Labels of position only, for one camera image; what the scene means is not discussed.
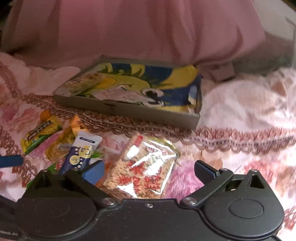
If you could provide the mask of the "small orange fruit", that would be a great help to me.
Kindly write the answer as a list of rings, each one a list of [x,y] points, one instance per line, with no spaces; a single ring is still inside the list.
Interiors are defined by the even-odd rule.
[[[45,122],[47,119],[49,119],[52,116],[51,112],[49,110],[44,110],[40,114],[40,120],[42,122]]]

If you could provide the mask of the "pink floral bedsheet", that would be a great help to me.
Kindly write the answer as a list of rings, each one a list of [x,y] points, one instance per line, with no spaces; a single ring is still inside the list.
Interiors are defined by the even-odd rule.
[[[295,240],[295,70],[266,77],[241,75],[225,83],[202,80],[203,106],[194,131],[131,118],[67,108],[53,91],[78,73],[76,67],[46,70],[1,53],[1,155],[22,153],[21,139],[46,111],[63,127],[77,115],[88,130],[103,137],[96,155],[115,158],[134,132],[172,141],[180,158],[167,197],[181,199],[202,186],[193,167],[198,159],[237,174],[257,169],[285,211],[279,237]]]

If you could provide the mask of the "yellow green cracker packet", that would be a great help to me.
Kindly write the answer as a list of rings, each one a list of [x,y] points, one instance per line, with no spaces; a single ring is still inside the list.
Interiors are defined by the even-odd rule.
[[[23,154],[29,154],[47,138],[51,137],[51,135],[60,130],[62,130],[62,125],[60,121],[55,116],[50,117],[49,119],[38,125],[36,128],[29,131],[21,139]]]

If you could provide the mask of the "pink curtain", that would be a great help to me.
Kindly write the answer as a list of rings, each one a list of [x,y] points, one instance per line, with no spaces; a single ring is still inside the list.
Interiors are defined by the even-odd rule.
[[[103,57],[220,64],[264,40],[252,1],[15,1],[1,50],[48,68]]]

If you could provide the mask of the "blue white Ca tube packet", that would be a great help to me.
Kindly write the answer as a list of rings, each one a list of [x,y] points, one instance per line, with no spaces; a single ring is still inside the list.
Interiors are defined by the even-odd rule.
[[[63,175],[68,170],[77,171],[84,169],[89,164],[94,151],[102,140],[101,136],[86,131],[79,131],[59,174]]]

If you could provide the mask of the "grey green blanket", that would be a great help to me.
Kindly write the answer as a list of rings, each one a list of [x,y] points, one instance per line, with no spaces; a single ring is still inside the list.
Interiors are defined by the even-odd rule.
[[[266,40],[233,61],[235,74],[267,75],[278,68],[292,66],[294,39],[266,33]]]

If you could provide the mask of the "instant noodle snack packet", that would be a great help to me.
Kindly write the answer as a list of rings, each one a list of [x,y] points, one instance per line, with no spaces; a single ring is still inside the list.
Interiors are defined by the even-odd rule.
[[[106,171],[102,189],[117,199],[160,199],[179,157],[166,138],[134,134]]]

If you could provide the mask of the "golden yellow snack packet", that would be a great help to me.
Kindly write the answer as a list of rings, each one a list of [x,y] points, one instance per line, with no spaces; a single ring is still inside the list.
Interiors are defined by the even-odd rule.
[[[46,157],[52,163],[62,159],[68,154],[79,131],[90,133],[81,118],[78,115],[74,115],[69,121],[69,127],[45,150]]]

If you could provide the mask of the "grey cardboard box lid tray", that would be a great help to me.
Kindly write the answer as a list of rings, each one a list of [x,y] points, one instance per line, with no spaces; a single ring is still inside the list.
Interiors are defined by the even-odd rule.
[[[202,107],[201,75],[193,65],[99,61],[54,91],[59,104],[195,129]]]

